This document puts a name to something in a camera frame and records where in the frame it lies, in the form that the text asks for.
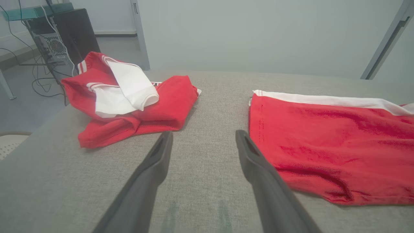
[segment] gray table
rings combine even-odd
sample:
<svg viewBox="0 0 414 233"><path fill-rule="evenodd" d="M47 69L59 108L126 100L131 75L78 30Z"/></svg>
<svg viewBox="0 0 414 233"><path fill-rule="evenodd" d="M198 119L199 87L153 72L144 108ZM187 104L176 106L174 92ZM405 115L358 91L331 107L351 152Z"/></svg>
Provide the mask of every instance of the gray table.
<svg viewBox="0 0 414 233"><path fill-rule="evenodd" d="M146 72L151 81L189 75L202 94L174 132L166 180L156 195L150 232L253 233L262 227L238 160L234 132L247 130L252 90L378 97L414 102L409 85L306 75ZM0 232L88 233L159 134L98 149L79 148L89 118L72 106L0 162ZM324 232L414 232L414 206L333 205L295 193Z"/></svg>

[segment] white wall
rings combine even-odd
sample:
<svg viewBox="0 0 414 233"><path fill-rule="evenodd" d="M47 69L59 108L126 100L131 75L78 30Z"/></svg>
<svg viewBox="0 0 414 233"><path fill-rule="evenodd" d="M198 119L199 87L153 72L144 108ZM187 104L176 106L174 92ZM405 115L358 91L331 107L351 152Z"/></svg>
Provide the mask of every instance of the white wall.
<svg viewBox="0 0 414 233"><path fill-rule="evenodd" d="M29 0L21 0L22 7L31 7L34 5L33 1ZM18 9L19 4L16 0L8 0L8 1L1 1L0 5L5 10L11 9ZM34 41L31 38L29 32L27 31L26 27L22 25L20 21L12 21L10 22L10 28L14 35L19 37L28 45L34 45ZM21 41L16 39L14 36L10 34L9 25L7 21L4 19L3 15L0 15L0 48L9 49L11 51L16 51L26 47ZM9 53L9 51L0 49L0 56Z"/></svg>
<svg viewBox="0 0 414 233"><path fill-rule="evenodd" d="M402 0L139 0L151 69L360 78Z"/></svg>
<svg viewBox="0 0 414 233"><path fill-rule="evenodd" d="M414 20L408 23L373 81L414 83Z"/></svg>
<svg viewBox="0 0 414 233"><path fill-rule="evenodd" d="M74 8L85 8L96 34L135 34L129 0L70 0Z"/></svg>

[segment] cable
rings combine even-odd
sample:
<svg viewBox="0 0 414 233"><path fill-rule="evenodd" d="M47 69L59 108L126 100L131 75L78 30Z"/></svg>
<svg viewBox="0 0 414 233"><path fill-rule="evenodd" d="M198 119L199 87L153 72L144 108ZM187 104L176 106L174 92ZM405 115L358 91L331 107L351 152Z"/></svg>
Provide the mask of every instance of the cable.
<svg viewBox="0 0 414 233"><path fill-rule="evenodd" d="M52 85L51 84L46 84L46 85L41 84L40 81L39 81L39 67L36 66L36 76L34 76L34 74L33 74L34 67L35 66L33 66L33 68L31 69L31 74L33 75L33 78L34 78L34 81L36 82L36 85L42 87L42 89L43 89L44 92L49 92L49 90L51 89ZM46 90L44 88L44 86L47 86L47 85L49 85L49 89L48 90Z"/></svg>
<svg viewBox="0 0 414 233"><path fill-rule="evenodd" d="M40 79L52 79L52 78L38 78L37 80L40 80ZM37 94L39 94L39 95L41 95L41 96L43 96L43 97L53 97L53 96L57 96L57 95L63 95L63 96L66 96L66 95L64 95L64 94L62 94L62 93L59 93L59 94L55 94L55 95L42 95L42 94L40 94L39 92L37 92L35 89L34 89L34 86L33 86L33 84L36 82L36 80L34 80L32 83L31 83L31 87L33 88L33 90L37 93Z"/></svg>
<svg viewBox="0 0 414 233"><path fill-rule="evenodd" d="M46 0L46 3L48 4L49 8L50 8L50 9L51 9L51 11L52 11L52 14L54 15L54 14L55 14L55 11L53 10L53 8L52 8L52 6L51 6L50 2L49 2L48 0Z"/></svg>
<svg viewBox="0 0 414 233"><path fill-rule="evenodd" d="M16 35L13 34L12 29L10 28L10 19L9 19L9 14L6 12L6 10L4 10L4 8L0 5L0 8L6 13L7 16L7 23L9 25L9 31L10 34L13 35L14 37L16 37L18 40L20 40L22 43L24 43L27 47L29 47L33 53L33 59L35 59L35 54L34 54L34 50L32 47L30 47L28 44L26 44L23 40L21 40L19 37L17 37ZM21 12L22 7L20 6L20 20L22 20L22 12Z"/></svg>
<svg viewBox="0 0 414 233"><path fill-rule="evenodd" d="M54 70L54 68L53 68L52 70L53 70L53 72L55 72L55 73L58 73L58 74L61 74L61 75L64 75L64 76L71 77L70 75L66 75L66 74L64 74L64 73L61 73L61 72L55 71L55 70Z"/></svg>
<svg viewBox="0 0 414 233"><path fill-rule="evenodd" d="M19 65L20 65L20 62L19 62L19 60L17 59L17 56L16 56L16 54L15 54L15 53L13 53L12 51L10 51L10 50L8 50L8 49L5 49L5 48L0 48L0 49L4 49L4 50L7 50L7 51L9 51L10 53L12 53L12 54L14 55L14 57L16 58L17 64L19 64Z"/></svg>
<svg viewBox="0 0 414 233"><path fill-rule="evenodd" d="M42 35L42 34L39 34L38 36L41 36L41 37L43 37L43 38L45 38L46 40L48 40L49 42L51 41L50 40L50 38L47 38L47 37L45 37L44 35Z"/></svg>
<svg viewBox="0 0 414 233"><path fill-rule="evenodd" d="M53 31L55 31L56 32L56 34L57 35L59 35L58 34L58 32L55 30L55 28L52 26L52 24L49 22L49 18L48 18L48 16L47 16L47 14L46 14L46 10L45 10L45 8L42 6L42 5L40 5L40 7L43 9L43 12L45 13L45 16L46 16L46 21L48 22L48 24L49 24L49 26L53 29ZM69 52L67 51L67 48L66 48L66 46L63 44L63 42L62 42L62 40L60 39L60 42L62 43L62 45L63 45L63 47L65 48L65 51L66 51L66 55L67 55L67 57L69 58L69 61L71 62L71 64L72 64L72 73L71 73L71 77L73 77L74 75L73 75L73 70L75 69L75 64L72 62L72 60L70 59L70 57L69 57Z"/></svg>
<svg viewBox="0 0 414 233"><path fill-rule="evenodd" d="M22 5L21 5L21 3L20 3L20 0L19 0L19 6L20 6L20 22L27 28L27 26L23 23L23 17L22 17ZM42 7L42 9L43 9L43 12L45 13L45 16L46 16L46 20L48 21L48 18L47 18L47 15L46 15L46 11L45 11L45 9L43 8L43 6L41 6ZM63 94L62 93L59 93L59 94L55 94L55 95L50 95L50 96L48 96L48 95L42 95L42 94L40 94L39 92L37 92L35 89L34 89L34 86L33 86L33 84L34 83L36 83L38 86L41 86L42 87L42 89L45 91L45 92L48 92L49 90L50 90L50 88L51 88L51 86L52 86L52 84L46 84L46 85L49 85L49 89L46 91L45 90L45 88L44 88L44 86L46 86L46 85L42 85L40 82L39 82L39 80L42 80L42 79L52 79L52 78L39 78L39 65L42 65L43 66L43 70L44 70L44 72L45 72L45 75L47 75L47 74L49 74L50 73L50 71L49 71L49 73L46 73L46 68L44 67L45 65L47 65L47 64L39 64L39 63L37 63L37 61L39 60L39 58L37 58L36 59L36 56L35 56L35 52L34 52L34 50L33 50L33 48L32 47L30 47L28 44L26 44L24 41L22 41L19 37L17 37L16 35L14 35L13 33L12 33L12 29L11 29L11 27L10 27L10 18L9 18L9 14L6 12L6 10L4 10L4 8L0 5L0 8L6 13L6 16L7 16L7 24L8 24L8 26L9 26L9 31L10 31L10 34L11 35L13 35L16 39L18 39L18 40L20 40L22 43L24 43L27 47L29 47L30 49L31 49L31 51L32 51L32 53L33 53L33 59L34 59L34 62L35 62L35 64L21 64L20 62L19 62L19 60L17 59L17 56L16 56L16 54L15 53L13 53L12 51L10 51L10 50L8 50L8 49L5 49L5 48L0 48L0 49L4 49L4 50L7 50L7 51L9 51L10 53L12 53L13 55L14 55L14 57L16 58L16 61L17 61L17 64L18 65L20 65L20 66L23 66L23 65L25 65L25 66L30 66L30 65L33 65L33 68L32 68L32 75L33 75L33 78L34 78L34 81L31 83L31 87L32 87L32 89L33 89L33 91L34 92L36 92L38 95L40 95L40 96L43 96L43 97L53 97L53 96L57 96L57 95L63 95L64 96L64 104L65 104L65 106L66 106L66 92L65 92L65 89L62 87L62 85L61 84L59 84L60 85L60 87L62 88L62 91L63 91ZM34 73L33 73L33 71L34 71L34 67L36 66L36 76L34 76Z"/></svg>

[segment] baseboard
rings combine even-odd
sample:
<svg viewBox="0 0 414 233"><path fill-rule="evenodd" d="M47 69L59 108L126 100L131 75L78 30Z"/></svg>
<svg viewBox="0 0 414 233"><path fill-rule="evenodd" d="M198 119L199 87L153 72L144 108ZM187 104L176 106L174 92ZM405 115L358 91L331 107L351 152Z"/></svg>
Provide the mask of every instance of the baseboard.
<svg viewBox="0 0 414 233"><path fill-rule="evenodd" d="M30 33L29 33L29 31L23 31L23 32L14 33L14 35L17 36L17 37L23 37L23 36L26 36L26 35L30 35ZM13 35L10 34L10 35L0 37L0 42L14 40L14 39L16 39L16 37L14 37Z"/></svg>
<svg viewBox="0 0 414 233"><path fill-rule="evenodd" d="M95 37L137 37L137 31L95 31Z"/></svg>
<svg viewBox="0 0 414 233"><path fill-rule="evenodd" d="M39 56L40 52L37 49L36 45L32 45L31 47L34 51L34 55L36 57ZM17 59L19 60L20 63L23 63L23 62L33 58L33 52L29 47L25 47L25 48L19 49L17 51L13 51L13 53L16 54ZM18 63L17 63L16 58L14 57L13 54L7 53L5 55L0 56L0 70L6 70L6 69L9 69L9 68L11 68L13 66L17 66L17 65L18 65Z"/></svg>

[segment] white cable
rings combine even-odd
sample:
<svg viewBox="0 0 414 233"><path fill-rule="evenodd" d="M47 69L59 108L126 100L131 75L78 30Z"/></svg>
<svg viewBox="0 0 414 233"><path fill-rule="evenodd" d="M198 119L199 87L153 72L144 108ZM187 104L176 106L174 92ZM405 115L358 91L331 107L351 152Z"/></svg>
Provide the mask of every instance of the white cable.
<svg viewBox="0 0 414 233"><path fill-rule="evenodd" d="M55 30L55 28L52 26L52 24L49 22L49 18L48 18L48 15L46 14L46 10L45 10L45 8L42 6L42 4L39 2L39 0L37 0L37 2L40 4L40 7L43 9L43 12L45 13L45 18L46 18L46 21L48 22L49 26L53 29L53 31L55 31L55 32L56 32L56 35L59 35L59 34L58 34L58 32ZM63 43L63 41L60 41L60 42L62 43L63 47L65 48L67 58L69 59L70 63L72 64L72 67L73 67L73 68L72 68L72 73L71 73L71 75L72 75L72 77L73 77L73 76L74 76L74 75L73 75L73 71L75 70L75 64L73 64L72 60L70 59L70 57L69 57L69 53L68 53L67 48L66 48L65 44Z"/></svg>

